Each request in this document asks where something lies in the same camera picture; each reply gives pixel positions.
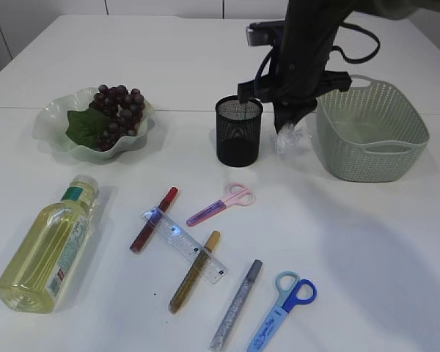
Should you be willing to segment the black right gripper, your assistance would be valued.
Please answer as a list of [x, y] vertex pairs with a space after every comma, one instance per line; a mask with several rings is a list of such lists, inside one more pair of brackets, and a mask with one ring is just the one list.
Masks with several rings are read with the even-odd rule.
[[297, 125], [316, 109], [310, 102], [332, 90], [345, 92], [352, 83], [346, 72], [327, 71], [326, 64], [333, 50], [339, 23], [329, 33], [318, 34], [316, 39], [285, 24], [282, 41], [271, 46], [256, 76], [238, 84], [238, 99], [245, 103], [258, 99], [273, 103], [274, 128], [279, 133], [286, 125]]

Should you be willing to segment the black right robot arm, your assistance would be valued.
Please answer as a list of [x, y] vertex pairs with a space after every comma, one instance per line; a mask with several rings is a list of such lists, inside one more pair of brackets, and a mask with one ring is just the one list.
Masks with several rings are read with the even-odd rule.
[[254, 22], [246, 28], [250, 46], [269, 45], [253, 80], [238, 85], [238, 100], [272, 103], [274, 127], [297, 124], [333, 90], [346, 92], [352, 83], [346, 72], [327, 71], [329, 55], [343, 49], [334, 44], [339, 28], [381, 41], [371, 31], [346, 22], [352, 12], [390, 20], [406, 18], [417, 9], [412, 1], [289, 1], [285, 19]]

